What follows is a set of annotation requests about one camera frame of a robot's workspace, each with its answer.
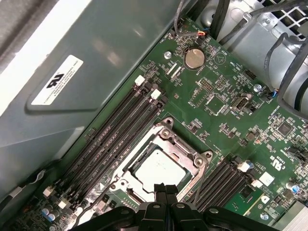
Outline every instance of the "capacitor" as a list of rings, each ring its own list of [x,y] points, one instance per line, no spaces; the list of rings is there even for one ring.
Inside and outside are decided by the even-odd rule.
[[[56,231],[56,230],[57,230],[57,227],[54,226],[54,225],[51,225],[51,226],[49,227],[49,231]]]
[[[81,203],[80,207],[81,207],[82,209],[85,209],[85,208],[87,207],[87,205],[88,205],[88,201],[83,201],[83,202]]]
[[[255,165],[250,160],[245,160],[245,162],[249,165],[249,169],[253,169]]]
[[[45,206],[45,208],[42,209],[42,214],[47,216],[51,211],[52,211],[52,206],[51,205],[47,205],[47,206]]]
[[[299,192],[299,186],[295,184],[294,182],[288,182],[285,184],[285,187],[288,190],[291,190],[293,193],[298,193]]]
[[[58,210],[53,210],[51,213],[48,214],[48,219],[50,221],[56,220],[56,218],[60,215]]]

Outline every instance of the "integrated circuit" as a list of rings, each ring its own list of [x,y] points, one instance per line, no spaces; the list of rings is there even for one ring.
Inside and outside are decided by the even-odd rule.
[[[253,189],[250,188],[248,185],[246,185],[243,190],[241,191],[241,195],[244,198],[247,198],[251,193],[253,192]]]
[[[287,122],[283,122],[280,127],[277,129],[283,136],[287,136],[289,132],[292,130],[291,125]]]

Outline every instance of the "gray metal panel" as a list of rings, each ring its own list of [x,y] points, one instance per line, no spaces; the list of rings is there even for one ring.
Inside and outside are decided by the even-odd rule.
[[[67,151],[165,32],[177,4],[178,0],[90,3],[0,117],[0,198]],[[50,106],[31,105],[70,54],[84,61],[82,67]]]
[[[211,0],[199,18],[199,23],[209,26],[215,12],[218,1]],[[231,0],[229,10],[218,37],[218,41],[227,35],[232,28],[243,18],[244,12],[251,12],[262,8],[262,4],[257,0]],[[269,24],[264,24],[265,19],[270,19]],[[245,64],[258,77],[264,79],[264,60],[267,52],[277,41],[281,33],[286,32],[289,35],[295,34],[279,21],[273,14],[264,13],[258,18],[252,20],[249,25],[242,29],[225,47],[228,48],[235,57]],[[295,57],[298,47],[284,43],[279,46],[272,55],[270,62],[270,78],[272,85],[279,88],[280,82]],[[290,87],[288,88],[284,99],[291,105],[298,89],[307,78],[308,67],[307,60],[300,68]],[[308,114],[308,91],[306,91],[302,101],[302,112]]]

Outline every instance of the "cable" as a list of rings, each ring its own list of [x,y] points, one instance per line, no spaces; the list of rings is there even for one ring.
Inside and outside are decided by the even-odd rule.
[[[213,21],[211,23],[210,31],[213,39],[217,39],[221,27],[225,21],[230,0],[219,0]]]
[[[270,48],[269,52],[266,54],[265,56],[265,60],[264,60],[264,71],[265,71],[265,77],[267,79],[267,86],[269,87],[270,91],[274,91],[274,87],[272,86],[271,84],[271,80],[270,80],[270,59],[271,59],[271,56],[274,52],[274,50],[279,47],[282,42],[283,42],[283,39],[285,37],[288,37],[288,34],[287,33],[282,33],[280,35],[280,37],[277,39],[277,41],[274,43],[274,45]]]
[[[96,204],[98,204],[102,198],[105,196],[105,194],[108,192],[108,190],[110,189],[110,187],[116,183],[116,181],[112,181],[106,188],[105,190],[95,199],[95,201],[87,208],[85,208],[80,214],[79,216],[76,218],[76,221],[75,221],[75,224],[73,225],[72,228],[76,227],[79,222],[80,222],[80,218],[86,213],[88,212],[89,210],[91,210]]]
[[[308,89],[308,78],[303,82],[303,84],[298,89],[298,92],[296,94],[295,102],[294,102],[294,109],[297,111],[301,111],[301,105],[304,98],[304,94]]]
[[[308,115],[304,115],[303,113],[295,110],[293,107],[291,107],[284,99],[283,96],[286,93],[286,90],[290,86],[292,80],[294,79],[295,75],[299,71],[300,67],[304,63],[306,57],[308,56],[308,38],[304,40],[303,45],[300,47],[297,55],[291,62],[289,68],[287,69],[286,73],[284,74],[284,77],[280,83],[279,87],[279,93],[277,96],[277,102],[278,105],[288,111],[289,113],[308,121]]]
[[[281,10],[288,10],[293,7],[298,7],[298,6],[306,6],[308,5],[308,0],[295,0],[293,2],[284,2],[280,4],[275,4],[267,7],[263,7],[259,10],[252,11],[250,15],[252,17],[259,16],[262,13],[270,13],[270,12],[275,12],[275,11],[281,11]],[[226,44],[231,38],[233,38],[244,26],[247,24],[247,21],[245,19],[242,19],[236,26],[235,28],[227,34],[219,43],[221,45]]]
[[[177,12],[175,14],[174,17],[174,31],[177,34],[177,36],[183,37],[183,36],[197,36],[197,35],[205,35],[204,31],[195,31],[195,32],[186,32],[186,33],[181,33],[179,31],[179,27],[178,27],[178,21],[179,21],[179,17],[180,17],[180,13],[182,11],[183,5],[184,5],[185,0],[180,0],[179,6],[177,8]]]
[[[266,77],[266,80],[267,80],[267,86],[268,88],[270,89],[270,91],[275,91],[275,88],[272,86],[271,84],[271,80],[270,80],[270,59],[271,59],[271,56],[274,52],[274,50],[276,48],[278,48],[283,40],[286,39],[288,40],[290,43],[293,43],[293,44],[303,44],[302,41],[298,41],[298,40],[295,40],[293,37],[289,37],[287,33],[282,33],[279,38],[277,39],[277,41],[274,43],[274,45],[270,48],[269,52],[266,54],[265,56],[265,60],[264,60],[264,71],[265,71],[265,77]]]

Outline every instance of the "electrolytic capacitor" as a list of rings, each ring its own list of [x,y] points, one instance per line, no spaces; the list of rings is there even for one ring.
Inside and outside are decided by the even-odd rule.
[[[293,193],[299,192],[299,186],[295,184],[294,182],[288,182],[285,184],[285,186],[288,190],[291,190]]]
[[[50,221],[56,220],[56,218],[60,215],[58,210],[53,210],[51,213],[48,214],[48,219]]]
[[[52,211],[52,206],[51,205],[47,205],[47,206],[45,206],[45,208],[42,209],[42,214],[47,216],[51,211]]]

